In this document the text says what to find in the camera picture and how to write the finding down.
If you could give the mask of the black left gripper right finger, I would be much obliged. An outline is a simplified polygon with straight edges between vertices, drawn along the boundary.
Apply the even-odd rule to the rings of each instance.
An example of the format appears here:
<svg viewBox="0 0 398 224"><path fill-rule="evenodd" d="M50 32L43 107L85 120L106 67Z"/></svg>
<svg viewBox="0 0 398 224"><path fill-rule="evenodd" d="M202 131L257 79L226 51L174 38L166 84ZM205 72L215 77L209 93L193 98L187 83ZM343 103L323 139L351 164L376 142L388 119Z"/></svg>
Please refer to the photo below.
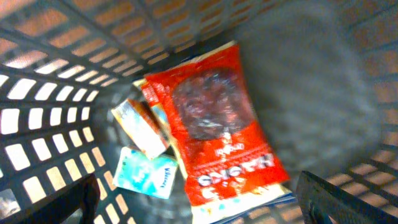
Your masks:
<svg viewBox="0 0 398 224"><path fill-rule="evenodd" d="M305 224L397 223L397 217L305 170L298 179L296 198Z"/></svg>

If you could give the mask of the red Hacks snack bag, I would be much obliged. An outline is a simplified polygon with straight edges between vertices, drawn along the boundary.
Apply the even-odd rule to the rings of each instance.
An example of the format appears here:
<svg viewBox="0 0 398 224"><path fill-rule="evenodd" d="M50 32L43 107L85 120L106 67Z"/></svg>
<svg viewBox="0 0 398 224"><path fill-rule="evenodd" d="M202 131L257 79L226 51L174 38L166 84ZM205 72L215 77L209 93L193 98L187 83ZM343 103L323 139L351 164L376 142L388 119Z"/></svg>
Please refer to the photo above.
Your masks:
<svg viewBox="0 0 398 224"><path fill-rule="evenodd" d="M193 223L215 223L289 193L289 175L253 110L236 42L145 79L167 117Z"/></svg>

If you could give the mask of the teal tissue pack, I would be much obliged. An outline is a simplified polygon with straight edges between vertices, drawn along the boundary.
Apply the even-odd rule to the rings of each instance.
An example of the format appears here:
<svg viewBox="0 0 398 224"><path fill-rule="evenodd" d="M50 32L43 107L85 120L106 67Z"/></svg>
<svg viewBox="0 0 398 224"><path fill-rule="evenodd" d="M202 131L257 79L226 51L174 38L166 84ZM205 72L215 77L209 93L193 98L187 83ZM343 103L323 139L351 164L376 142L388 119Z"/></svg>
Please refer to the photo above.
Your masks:
<svg viewBox="0 0 398 224"><path fill-rule="evenodd" d="M159 156L150 160L141 151L123 147L113 177L113 185L168 199L174 186L177 169L178 162L169 156Z"/></svg>

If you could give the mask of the orange tissue pack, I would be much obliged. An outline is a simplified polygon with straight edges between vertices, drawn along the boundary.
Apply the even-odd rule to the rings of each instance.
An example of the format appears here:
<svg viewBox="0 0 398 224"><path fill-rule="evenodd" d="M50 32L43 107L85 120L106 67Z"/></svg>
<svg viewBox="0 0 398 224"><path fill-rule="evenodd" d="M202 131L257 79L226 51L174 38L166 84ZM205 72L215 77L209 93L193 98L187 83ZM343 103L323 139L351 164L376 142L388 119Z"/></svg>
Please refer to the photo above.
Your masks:
<svg viewBox="0 0 398 224"><path fill-rule="evenodd" d="M148 159L160 156L169 148L169 142L152 111L143 102L126 99L111 112Z"/></svg>

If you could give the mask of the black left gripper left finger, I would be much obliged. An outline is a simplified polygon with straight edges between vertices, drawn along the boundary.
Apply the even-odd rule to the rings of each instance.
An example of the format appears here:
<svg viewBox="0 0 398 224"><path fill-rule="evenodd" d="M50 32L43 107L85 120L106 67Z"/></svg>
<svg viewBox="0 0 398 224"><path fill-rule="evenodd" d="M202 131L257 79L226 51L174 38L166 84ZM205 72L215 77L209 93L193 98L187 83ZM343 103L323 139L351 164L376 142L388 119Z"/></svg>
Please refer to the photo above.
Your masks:
<svg viewBox="0 0 398 224"><path fill-rule="evenodd" d="M88 174L49 197L37 202L31 208L19 211L1 223L61 223L75 211L82 214L78 223L93 223L100 201L100 189L94 174Z"/></svg>

